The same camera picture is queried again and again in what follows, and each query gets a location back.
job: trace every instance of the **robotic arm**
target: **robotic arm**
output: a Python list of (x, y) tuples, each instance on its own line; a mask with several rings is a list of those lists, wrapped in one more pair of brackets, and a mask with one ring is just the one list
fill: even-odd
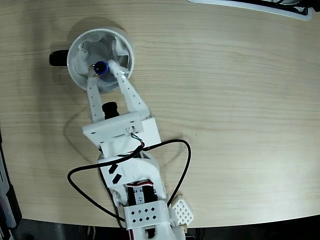
[[(84, 126), (82, 131), (101, 150), (99, 163), (121, 159), (140, 144), (149, 147), (161, 143), (156, 120), (130, 84), (128, 70), (114, 60), (110, 60), (106, 68), (117, 79), (128, 113), (119, 115), (115, 103), (102, 105), (98, 76), (91, 68), (86, 92), (92, 124)], [(160, 168), (150, 153), (141, 151), (129, 160), (100, 169), (115, 205), (124, 206), (126, 229), (131, 240), (186, 239), (175, 210), (167, 206)]]

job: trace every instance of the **white 3d printed part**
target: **white 3d printed part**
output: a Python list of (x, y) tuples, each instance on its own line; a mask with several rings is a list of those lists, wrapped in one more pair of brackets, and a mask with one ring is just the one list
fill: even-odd
[(189, 225), (195, 218), (194, 211), (182, 195), (178, 195), (172, 202), (179, 225)]

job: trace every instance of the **white object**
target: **white object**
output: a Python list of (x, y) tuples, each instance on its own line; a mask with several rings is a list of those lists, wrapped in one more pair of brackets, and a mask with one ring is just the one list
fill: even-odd
[[(141, 152), (140, 157), (119, 163), (116, 168), (114, 166), (101, 167), (107, 186), (114, 191), (113, 200), (116, 206), (119, 206), (120, 203), (125, 206), (128, 205), (127, 184), (147, 179), (153, 182), (153, 188), (159, 199), (167, 198), (157, 160), (145, 151)], [(118, 156), (102, 158), (98, 162), (110, 162), (119, 158)]]
[[(98, 162), (110, 162), (129, 154), (138, 145), (131, 133), (143, 140), (145, 146), (161, 142), (155, 118), (148, 106), (129, 83), (130, 71), (116, 61), (109, 60), (111, 74), (117, 80), (124, 95), (128, 113), (104, 119), (102, 100), (99, 93), (99, 80), (95, 73), (88, 71), (86, 91), (91, 112), (92, 124), (82, 128), (83, 133), (101, 150)], [(172, 207), (167, 207), (167, 193), (160, 175), (157, 160), (148, 152), (118, 164), (101, 167), (102, 176), (110, 188), (114, 203), (124, 208), (126, 229), (131, 240), (147, 240), (149, 230), (154, 230), (153, 240), (185, 240), (184, 228)], [(136, 205), (128, 206), (128, 184), (148, 181), (153, 186), (157, 201), (145, 203), (143, 188), (136, 186), (134, 198)]]
[(178, 195), (172, 201), (171, 207), (174, 209), (176, 213), (179, 225), (190, 225), (190, 223), (194, 220), (194, 211), (182, 195)]
[(124, 216), (128, 230), (162, 223), (170, 225), (171, 223), (167, 203), (163, 200), (126, 206), (124, 208)]
[(267, 7), (267, 6), (261, 6), (257, 4), (251, 4), (251, 3), (245, 3), (240, 1), (232, 1), (232, 0), (188, 0), (192, 3), (198, 3), (198, 4), (212, 4), (212, 5), (221, 5), (221, 6), (229, 6), (229, 7), (237, 7), (242, 9), (251, 9), (251, 10), (257, 10), (257, 11), (263, 11), (278, 15), (284, 15), (287, 17), (295, 18), (295, 19), (301, 19), (301, 20), (310, 20), (312, 18), (313, 10), (312, 8), (308, 9), (307, 15), (298, 14), (291, 11), (286, 11), (274, 7)]
[(147, 240), (146, 230), (154, 229), (153, 240), (185, 240), (184, 229), (176, 225), (175, 214), (163, 200), (124, 208), (126, 228), (133, 239)]
[[(128, 34), (117, 27), (95, 28), (84, 32), (77, 37), (69, 48), (67, 55), (67, 68), (72, 80), (82, 89), (87, 89), (88, 67), (98, 61), (107, 62), (110, 56), (127, 56), (128, 78), (135, 65), (135, 50), (133, 41)], [(97, 86), (100, 93), (109, 93), (118, 87), (116, 79), (104, 80), (105, 76), (98, 78)]]

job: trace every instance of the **wooden table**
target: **wooden table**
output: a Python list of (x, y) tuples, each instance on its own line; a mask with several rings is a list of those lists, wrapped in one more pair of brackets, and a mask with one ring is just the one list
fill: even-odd
[[(244, 225), (320, 214), (320, 15), (311, 21), (186, 0), (3, 0), (0, 128), (24, 218), (116, 226), (67, 182), (99, 151), (82, 134), (85, 92), (51, 51), (101, 26), (133, 38), (130, 81), (162, 140), (182, 138), (192, 162), (181, 186), (191, 227)], [(103, 95), (125, 103), (120, 91)], [(172, 191), (187, 151), (153, 151)], [(112, 209), (96, 170), (74, 180)]]

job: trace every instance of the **black wire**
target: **black wire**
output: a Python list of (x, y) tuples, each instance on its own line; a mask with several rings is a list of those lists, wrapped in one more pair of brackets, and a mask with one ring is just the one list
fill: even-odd
[(189, 143), (183, 139), (173, 139), (173, 140), (168, 140), (168, 141), (164, 141), (164, 142), (161, 142), (159, 144), (156, 144), (156, 145), (153, 145), (153, 146), (149, 146), (149, 147), (145, 147), (144, 148), (144, 143), (142, 142), (141, 145), (139, 145), (131, 154), (127, 155), (127, 156), (124, 156), (120, 159), (117, 159), (117, 160), (113, 160), (113, 161), (109, 161), (109, 162), (102, 162), (102, 163), (96, 163), (96, 164), (91, 164), (91, 165), (86, 165), (86, 166), (79, 166), (79, 167), (76, 167), (74, 169), (72, 169), (68, 175), (67, 175), (67, 179), (69, 181), (69, 183), (71, 184), (71, 186), (77, 190), (77, 192), (82, 195), (85, 199), (87, 199), (90, 203), (92, 203), (93, 205), (95, 205), (97, 208), (99, 208), (100, 210), (102, 210), (103, 212), (105, 212), (106, 214), (114, 217), (115, 219), (118, 220), (118, 223), (120, 223), (120, 221), (122, 222), (125, 222), (125, 219), (120, 217), (119, 216), (119, 212), (118, 212), (118, 209), (115, 208), (115, 212), (116, 214), (114, 214), (113, 212), (107, 210), (106, 208), (104, 208), (103, 206), (101, 206), (99, 203), (97, 203), (96, 201), (94, 201), (91, 197), (89, 197), (84, 191), (82, 191), (75, 183), (74, 181), (71, 179), (71, 176), (74, 174), (74, 173), (77, 173), (77, 172), (80, 172), (80, 171), (84, 171), (84, 170), (89, 170), (89, 169), (98, 169), (98, 168), (102, 168), (102, 167), (106, 167), (106, 166), (110, 166), (110, 165), (114, 165), (114, 164), (119, 164), (119, 163), (122, 163), (122, 162), (125, 162), (131, 158), (134, 158), (137, 154), (139, 154), (141, 151), (150, 151), (152, 149), (155, 149), (155, 148), (159, 148), (161, 146), (164, 146), (164, 145), (167, 145), (167, 144), (171, 144), (171, 143), (183, 143), (186, 145), (187, 149), (188, 149), (188, 157), (187, 157), (187, 160), (186, 160), (186, 164), (185, 164), (185, 167), (184, 167), (184, 171), (180, 177), (180, 180), (178, 182), (178, 184), (176, 185), (173, 193), (172, 193), (172, 196), (170, 197), (169, 201), (167, 202), (167, 205), (169, 206), (173, 199), (175, 198), (186, 174), (187, 174), (187, 171), (188, 171), (188, 168), (189, 168), (189, 165), (190, 165), (190, 160), (191, 160), (191, 147), (189, 145)]
[(114, 208), (115, 214), (117, 215), (116, 221), (118, 222), (118, 225), (119, 225), (120, 229), (126, 231), (126, 228), (122, 226), (122, 224), (121, 224), (121, 222), (120, 222), (120, 220), (119, 220), (119, 218), (120, 218), (120, 216), (119, 216), (119, 210), (118, 210), (118, 208), (117, 208), (117, 206), (116, 206), (116, 204), (115, 204), (115, 201), (114, 201), (114, 198), (113, 198), (113, 196), (112, 196), (112, 193), (111, 193), (110, 189), (109, 189), (108, 186), (107, 186), (107, 183), (106, 183), (105, 178), (104, 178), (104, 176), (103, 176), (103, 174), (102, 174), (101, 168), (99, 168), (99, 175), (100, 175), (100, 178), (101, 178), (101, 180), (102, 180), (102, 183), (103, 183), (106, 191), (108, 192), (108, 194), (109, 194), (109, 196), (110, 196), (110, 199), (111, 199), (111, 201), (112, 201), (112, 203), (113, 203), (113, 208)]
[(110, 216), (114, 217), (115, 219), (119, 219), (120, 221), (124, 222), (124, 221), (125, 221), (124, 218), (122, 218), (122, 217), (120, 217), (120, 216), (117, 216), (117, 215), (114, 214), (113, 212), (107, 210), (106, 208), (104, 208), (103, 206), (101, 206), (99, 203), (97, 203), (96, 201), (94, 201), (91, 197), (89, 197), (84, 191), (82, 191), (82, 190), (74, 183), (74, 181), (71, 179), (71, 176), (72, 176), (74, 173), (77, 173), (77, 172), (80, 172), (80, 171), (89, 170), (89, 169), (98, 169), (98, 168), (110, 166), (110, 165), (113, 165), (113, 164), (119, 164), (119, 163), (122, 163), (122, 162), (124, 162), (124, 161), (127, 161), (127, 160), (135, 157), (138, 153), (140, 153), (140, 152), (143, 150), (143, 147), (144, 147), (144, 146), (145, 146), (144, 144), (139, 145), (131, 154), (129, 154), (128, 156), (122, 157), (122, 158), (120, 158), (120, 159), (117, 159), (117, 160), (76, 167), (76, 168), (72, 169), (72, 170), (68, 173), (67, 179), (68, 179), (69, 183), (71, 184), (71, 186), (72, 186), (75, 190), (77, 190), (77, 192), (78, 192), (79, 194), (81, 194), (85, 199), (87, 199), (90, 203), (92, 203), (93, 205), (95, 205), (98, 209), (100, 209), (101, 211), (105, 212), (106, 214), (109, 214)]
[(188, 168), (189, 168), (189, 164), (190, 164), (190, 160), (191, 160), (191, 147), (190, 147), (189, 143), (187, 141), (183, 140), (183, 139), (173, 139), (173, 140), (168, 140), (168, 141), (164, 141), (164, 142), (158, 143), (158, 144), (153, 145), (153, 146), (148, 146), (148, 147), (145, 147), (143, 149), (144, 151), (149, 151), (149, 150), (156, 149), (156, 148), (159, 148), (161, 146), (164, 146), (164, 145), (167, 145), (167, 144), (172, 144), (172, 143), (183, 143), (183, 144), (185, 144), (186, 148), (188, 149), (188, 158), (186, 160), (184, 171), (183, 171), (183, 173), (182, 173), (182, 175), (180, 177), (180, 180), (179, 180), (178, 184), (176, 185), (176, 187), (175, 187), (175, 189), (174, 189), (169, 201), (167, 202), (168, 206), (174, 200), (174, 198), (175, 198), (175, 196), (176, 196), (176, 194), (177, 194), (177, 192), (178, 192), (178, 190), (179, 190), (179, 188), (180, 188), (180, 186), (181, 186), (182, 182), (184, 181), (184, 178), (185, 178), (185, 176), (187, 174), (187, 171), (188, 171)]

